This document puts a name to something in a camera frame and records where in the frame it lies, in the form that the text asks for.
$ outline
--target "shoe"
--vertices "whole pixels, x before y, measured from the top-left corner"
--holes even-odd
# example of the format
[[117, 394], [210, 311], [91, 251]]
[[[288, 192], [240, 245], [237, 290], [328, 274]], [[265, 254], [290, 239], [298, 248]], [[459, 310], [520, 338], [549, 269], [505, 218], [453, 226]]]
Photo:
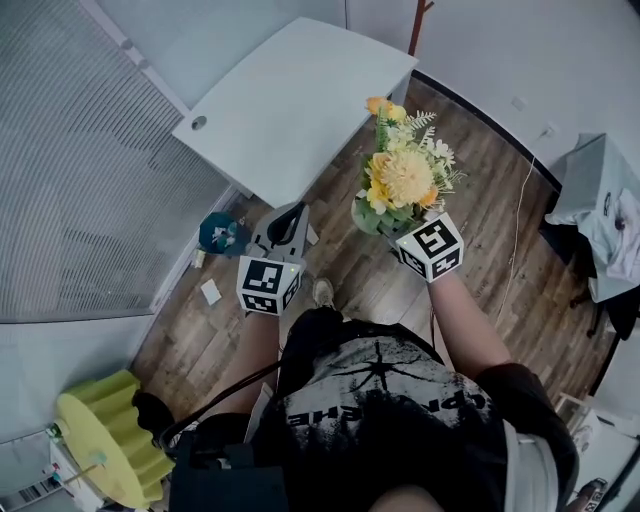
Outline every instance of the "shoe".
[[316, 308], [331, 308], [333, 305], [333, 285], [326, 277], [321, 277], [313, 282], [313, 301]]

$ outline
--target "clothes on chair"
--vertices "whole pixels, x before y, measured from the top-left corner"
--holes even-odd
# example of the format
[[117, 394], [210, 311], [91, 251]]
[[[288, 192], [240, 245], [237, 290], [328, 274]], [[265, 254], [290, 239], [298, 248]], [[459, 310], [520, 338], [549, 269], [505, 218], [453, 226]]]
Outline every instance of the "clothes on chair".
[[618, 243], [607, 267], [607, 275], [640, 285], [640, 203], [623, 189], [616, 204]]

